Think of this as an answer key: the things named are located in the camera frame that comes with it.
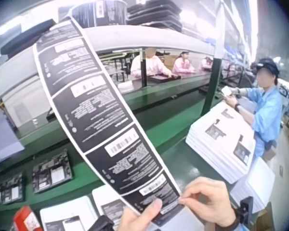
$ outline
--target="hand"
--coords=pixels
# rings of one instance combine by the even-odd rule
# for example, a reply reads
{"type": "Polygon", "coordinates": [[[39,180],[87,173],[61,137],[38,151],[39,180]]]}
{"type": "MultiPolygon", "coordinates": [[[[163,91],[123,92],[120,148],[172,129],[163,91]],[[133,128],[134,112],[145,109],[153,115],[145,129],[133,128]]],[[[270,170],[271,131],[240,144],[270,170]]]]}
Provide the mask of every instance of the hand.
{"type": "Polygon", "coordinates": [[[236,220],[226,185],[222,181],[198,177],[186,187],[179,203],[189,207],[205,221],[221,227],[228,227],[236,220]],[[198,200],[199,194],[208,198],[206,204],[198,200]]]}
{"type": "Polygon", "coordinates": [[[147,230],[151,220],[153,220],[160,212],[163,202],[160,199],[153,201],[140,215],[125,207],[118,230],[117,231],[145,231],[147,230]]]}
{"type": "Polygon", "coordinates": [[[231,94],[237,95],[238,94],[238,88],[229,88],[231,90],[231,94]]]}
{"type": "Polygon", "coordinates": [[[237,99],[234,96],[225,96],[224,100],[226,101],[226,104],[234,108],[237,104],[237,99]]]}

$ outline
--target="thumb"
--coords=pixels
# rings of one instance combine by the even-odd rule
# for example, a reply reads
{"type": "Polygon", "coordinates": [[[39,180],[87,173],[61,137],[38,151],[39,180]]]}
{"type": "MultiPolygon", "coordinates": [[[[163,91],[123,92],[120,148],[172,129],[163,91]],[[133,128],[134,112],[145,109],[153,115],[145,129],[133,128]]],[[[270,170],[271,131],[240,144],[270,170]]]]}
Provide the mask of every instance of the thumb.
{"type": "Polygon", "coordinates": [[[156,199],[144,210],[144,212],[139,216],[139,218],[137,218],[132,223],[132,226],[140,230],[145,229],[150,224],[150,222],[159,214],[162,206],[162,200],[156,199]]]}
{"type": "Polygon", "coordinates": [[[179,203],[189,207],[202,219],[210,215],[208,207],[194,198],[182,198],[180,199],[179,203]]]}

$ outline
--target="black tray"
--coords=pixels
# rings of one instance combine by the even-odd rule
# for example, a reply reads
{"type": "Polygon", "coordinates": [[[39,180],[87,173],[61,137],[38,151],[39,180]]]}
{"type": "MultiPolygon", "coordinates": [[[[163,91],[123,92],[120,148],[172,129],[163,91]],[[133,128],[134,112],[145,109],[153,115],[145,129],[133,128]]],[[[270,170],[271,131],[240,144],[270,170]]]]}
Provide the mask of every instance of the black tray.
{"type": "Polygon", "coordinates": [[[156,83],[166,83],[169,81],[174,81],[181,79],[181,76],[178,77],[168,77],[167,75],[157,75],[157,76],[148,76],[147,80],[156,82],[156,83]]]}

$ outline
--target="packaging box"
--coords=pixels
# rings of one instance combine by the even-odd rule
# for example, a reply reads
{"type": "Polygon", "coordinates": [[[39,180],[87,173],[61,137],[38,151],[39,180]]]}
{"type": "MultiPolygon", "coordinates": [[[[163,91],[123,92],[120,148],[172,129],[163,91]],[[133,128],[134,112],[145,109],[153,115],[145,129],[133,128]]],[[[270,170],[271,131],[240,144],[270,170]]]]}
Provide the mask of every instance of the packaging box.
{"type": "Polygon", "coordinates": [[[178,58],[177,55],[164,55],[164,65],[172,70],[175,60],[178,58]]]}
{"type": "Polygon", "coordinates": [[[264,152],[262,159],[267,163],[268,161],[272,160],[274,156],[276,156],[277,147],[273,146],[270,150],[264,152]]]}

